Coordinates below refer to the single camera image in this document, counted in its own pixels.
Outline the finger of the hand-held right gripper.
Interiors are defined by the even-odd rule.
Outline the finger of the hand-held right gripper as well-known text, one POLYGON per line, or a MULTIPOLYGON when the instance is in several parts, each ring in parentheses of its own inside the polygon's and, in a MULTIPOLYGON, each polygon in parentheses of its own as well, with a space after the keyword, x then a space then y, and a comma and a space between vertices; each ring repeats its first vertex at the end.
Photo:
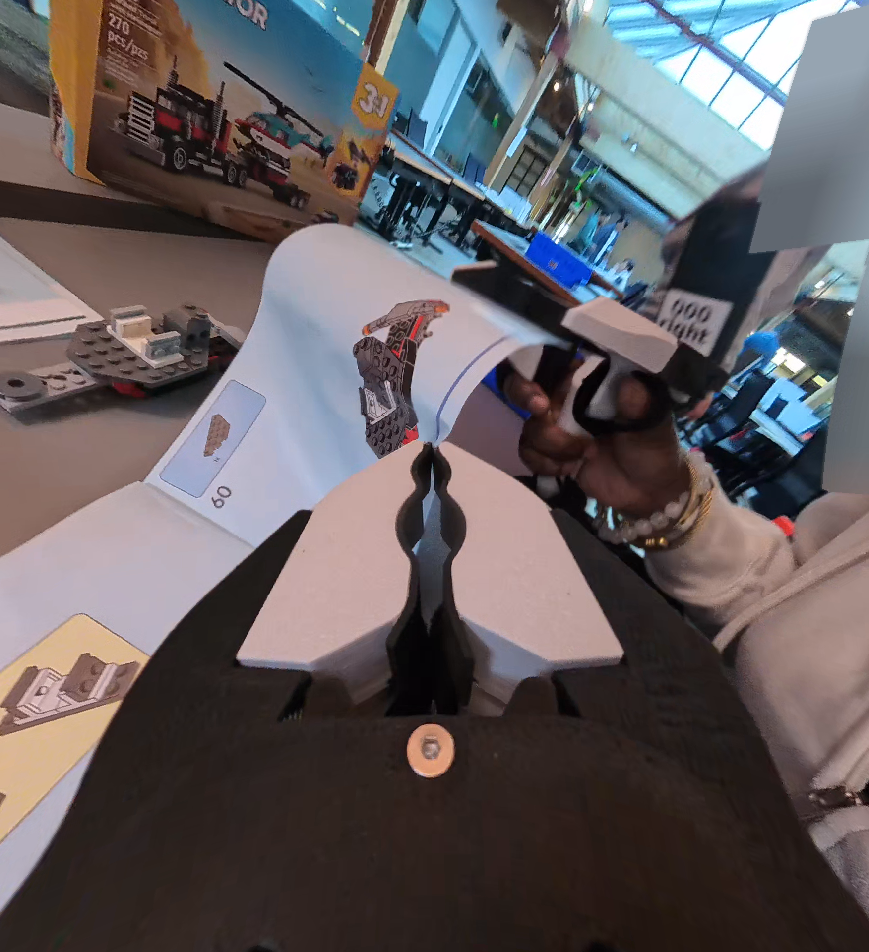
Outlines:
POLYGON ((451 281, 514 316, 522 353, 548 348, 617 355, 657 374, 679 347, 675 336, 626 306, 603 296, 577 303, 508 260, 455 268, 451 281))

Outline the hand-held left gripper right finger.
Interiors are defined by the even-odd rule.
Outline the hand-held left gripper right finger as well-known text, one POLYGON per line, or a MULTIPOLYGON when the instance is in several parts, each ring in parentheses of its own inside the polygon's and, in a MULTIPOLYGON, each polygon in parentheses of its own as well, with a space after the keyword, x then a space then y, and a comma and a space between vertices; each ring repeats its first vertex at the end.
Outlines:
POLYGON ((450 443, 434 448, 433 490, 444 548, 434 636, 449 709, 497 714, 525 680, 624 659, 546 503, 450 443))

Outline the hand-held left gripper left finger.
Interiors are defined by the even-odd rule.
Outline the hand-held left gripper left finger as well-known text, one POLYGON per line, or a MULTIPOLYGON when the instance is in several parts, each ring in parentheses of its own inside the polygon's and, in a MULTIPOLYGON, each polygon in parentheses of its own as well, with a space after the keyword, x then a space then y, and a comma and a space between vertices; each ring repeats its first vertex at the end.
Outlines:
POLYGON ((357 705, 394 684, 420 620, 433 450, 402 446, 317 504, 238 649, 242 667, 329 678, 357 705))

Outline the lego instruction booklet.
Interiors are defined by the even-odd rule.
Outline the lego instruction booklet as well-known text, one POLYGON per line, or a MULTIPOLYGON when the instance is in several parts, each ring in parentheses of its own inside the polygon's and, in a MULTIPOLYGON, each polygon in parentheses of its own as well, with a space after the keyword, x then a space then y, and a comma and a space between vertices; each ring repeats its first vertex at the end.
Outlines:
POLYGON ((354 347, 431 316, 411 393, 423 443, 549 338, 362 233, 314 226, 265 272, 222 380, 142 482, 0 558, 0 909, 57 832, 126 693, 177 624, 290 517, 375 461, 354 347))
POLYGON ((65 338, 100 319, 0 236, 0 344, 65 338))

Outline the person's right forearm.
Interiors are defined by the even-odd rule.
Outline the person's right forearm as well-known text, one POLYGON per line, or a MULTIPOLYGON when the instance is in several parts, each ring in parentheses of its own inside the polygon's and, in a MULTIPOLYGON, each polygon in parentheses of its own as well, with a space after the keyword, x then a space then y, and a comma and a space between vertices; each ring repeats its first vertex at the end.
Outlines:
POLYGON ((781 588, 798 568, 773 523, 736 506, 714 483, 693 528, 671 548, 649 551, 647 573, 703 634, 715 637, 781 588))

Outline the grey partial lego build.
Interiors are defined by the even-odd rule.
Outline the grey partial lego build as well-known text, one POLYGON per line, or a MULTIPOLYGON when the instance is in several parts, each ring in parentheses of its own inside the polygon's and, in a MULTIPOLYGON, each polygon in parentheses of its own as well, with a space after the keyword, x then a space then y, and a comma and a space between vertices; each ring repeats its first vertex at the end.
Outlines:
POLYGON ((147 399, 223 373, 247 334, 205 308, 181 303, 161 316, 142 305, 79 323, 60 363, 0 372, 0 408, 21 415, 98 392, 147 399))

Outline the closed lego instruction booklet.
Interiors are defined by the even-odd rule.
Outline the closed lego instruction booklet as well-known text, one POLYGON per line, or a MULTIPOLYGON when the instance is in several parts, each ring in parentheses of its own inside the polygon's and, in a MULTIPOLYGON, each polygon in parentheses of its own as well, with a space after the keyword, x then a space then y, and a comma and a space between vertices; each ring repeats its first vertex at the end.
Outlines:
POLYGON ((0 236, 0 344, 65 338, 100 319, 0 236))

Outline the lego set box with truck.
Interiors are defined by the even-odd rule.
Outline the lego set box with truck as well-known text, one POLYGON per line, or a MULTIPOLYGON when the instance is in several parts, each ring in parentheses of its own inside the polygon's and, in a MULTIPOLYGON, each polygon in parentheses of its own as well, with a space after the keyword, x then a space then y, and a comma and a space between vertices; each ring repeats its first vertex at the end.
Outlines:
POLYGON ((71 174, 272 244, 357 221, 399 98, 368 61, 372 2, 46 6, 71 174))

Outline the person's right hand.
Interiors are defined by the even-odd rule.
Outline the person's right hand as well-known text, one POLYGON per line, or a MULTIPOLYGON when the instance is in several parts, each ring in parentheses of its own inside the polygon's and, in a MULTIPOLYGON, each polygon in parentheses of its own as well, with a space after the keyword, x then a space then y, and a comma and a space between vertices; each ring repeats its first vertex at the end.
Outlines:
POLYGON ((691 475, 679 445, 672 414, 638 432, 591 438, 559 427, 570 382, 554 395, 505 363, 502 390, 528 413, 518 455, 531 473, 574 478, 584 494, 633 519, 644 519, 690 494, 691 475))

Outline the blue plastic bin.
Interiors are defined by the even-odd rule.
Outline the blue plastic bin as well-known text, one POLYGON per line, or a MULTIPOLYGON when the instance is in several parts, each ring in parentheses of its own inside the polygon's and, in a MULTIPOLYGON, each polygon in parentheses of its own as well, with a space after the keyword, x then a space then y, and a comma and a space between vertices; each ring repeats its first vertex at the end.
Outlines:
POLYGON ((593 268, 584 258, 543 232, 533 234, 524 257, 533 267, 571 292, 585 286, 593 275, 593 268))

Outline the row of background desks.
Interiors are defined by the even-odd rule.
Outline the row of background desks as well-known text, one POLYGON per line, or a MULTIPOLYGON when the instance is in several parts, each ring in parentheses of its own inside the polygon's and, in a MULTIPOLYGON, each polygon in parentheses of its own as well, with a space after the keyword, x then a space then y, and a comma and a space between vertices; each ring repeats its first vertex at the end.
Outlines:
POLYGON ((512 209, 504 208, 500 197, 458 176, 398 132, 389 133, 379 165, 390 173, 393 191, 375 227, 391 244, 428 245, 441 234, 463 249, 477 224, 519 238, 536 232, 535 226, 519 222, 512 209))

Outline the person's grey hoodie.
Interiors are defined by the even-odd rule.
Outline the person's grey hoodie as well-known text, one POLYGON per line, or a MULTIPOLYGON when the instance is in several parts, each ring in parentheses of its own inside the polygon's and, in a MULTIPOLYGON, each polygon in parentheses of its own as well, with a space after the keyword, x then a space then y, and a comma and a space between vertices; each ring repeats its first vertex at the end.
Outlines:
POLYGON ((814 845, 869 917, 869 506, 830 494, 792 541, 746 514, 751 571, 714 644, 814 845))

